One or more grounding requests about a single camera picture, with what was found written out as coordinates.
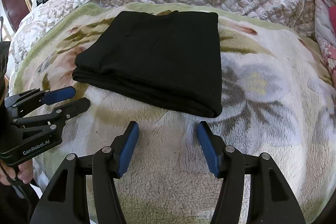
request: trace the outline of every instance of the red door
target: red door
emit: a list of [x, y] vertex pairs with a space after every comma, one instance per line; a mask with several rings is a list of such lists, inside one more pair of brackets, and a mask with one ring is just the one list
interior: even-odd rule
[[25, 0], [2, 0], [6, 16], [14, 32], [19, 29], [21, 20], [29, 14]]

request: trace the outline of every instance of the person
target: person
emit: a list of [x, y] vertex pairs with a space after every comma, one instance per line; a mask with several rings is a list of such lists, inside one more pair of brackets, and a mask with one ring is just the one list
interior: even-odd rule
[[[0, 106], [4, 102], [4, 98], [7, 96], [8, 81], [5, 78], [6, 89], [3, 94], [0, 94]], [[0, 164], [4, 167], [4, 170], [13, 179], [16, 177], [13, 168], [10, 168], [0, 160]], [[25, 186], [22, 189], [27, 194], [32, 210], [36, 207], [39, 199], [34, 190], [30, 187], [29, 183], [33, 179], [33, 160], [29, 160], [19, 165], [19, 173], [17, 177], [22, 180]], [[0, 169], [0, 223], [6, 224], [28, 224], [27, 215], [29, 213], [27, 201], [17, 196], [13, 187], [9, 186], [5, 174]]]

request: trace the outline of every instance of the blue gripper pad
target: blue gripper pad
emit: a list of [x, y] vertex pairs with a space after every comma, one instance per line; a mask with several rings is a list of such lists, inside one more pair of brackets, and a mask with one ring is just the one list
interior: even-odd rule
[[130, 130], [130, 133], [119, 156], [119, 177], [122, 177], [122, 175], [127, 172], [129, 163], [131, 162], [131, 158], [135, 149], [135, 145], [137, 144], [137, 141], [139, 139], [139, 125], [137, 122], [131, 122], [124, 134], [127, 134], [128, 130]]
[[50, 92], [46, 92], [45, 95], [41, 99], [42, 104], [46, 104], [48, 106], [71, 99], [76, 94], [76, 90], [72, 86], [67, 86], [66, 88], [54, 90]]
[[197, 127], [197, 137], [209, 170], [216, 178], [220, 176], [220, 165], [224, 156], [225, 143], [220, 136], [213, 135], [206, 122], [200, 122]]

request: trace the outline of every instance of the printed logo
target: printed logo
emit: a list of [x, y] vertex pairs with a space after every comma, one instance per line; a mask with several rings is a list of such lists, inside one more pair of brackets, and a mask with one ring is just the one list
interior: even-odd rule
[[46, 146], [47, 144], [50, 144], [50, 141], [49, 140], [46, 140], [45, 142], [41, 142], [40, 144], [32, 147], [31, 149], [27, 150], [27, 151], [23, 151], [23, 155], [28, 155], [29, 153], [33, 152], [33, 151], [36, 151], [40, 148], [42, 148], [43, 146]]

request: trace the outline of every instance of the human hand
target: human hand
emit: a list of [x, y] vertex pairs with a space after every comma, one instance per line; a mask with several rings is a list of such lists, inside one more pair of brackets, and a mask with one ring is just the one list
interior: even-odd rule
[[[6, 173], [11, 177], [11, 179], [14, 179], [16, 177], [15, 171], [13, 168], [8, 167], [2, 160], [0, 161], [0, 164], [3, 166]], [[28, 160], [24, 162], [23, 164], [19, 165], [19, 173], [17, 177], [22, 180], [25, 184], [28, 184], [33, 179], [33, 160]], [[10, 185], [8, 182], [5, 174], [0, 169], [0, 182], [4, 185]]]

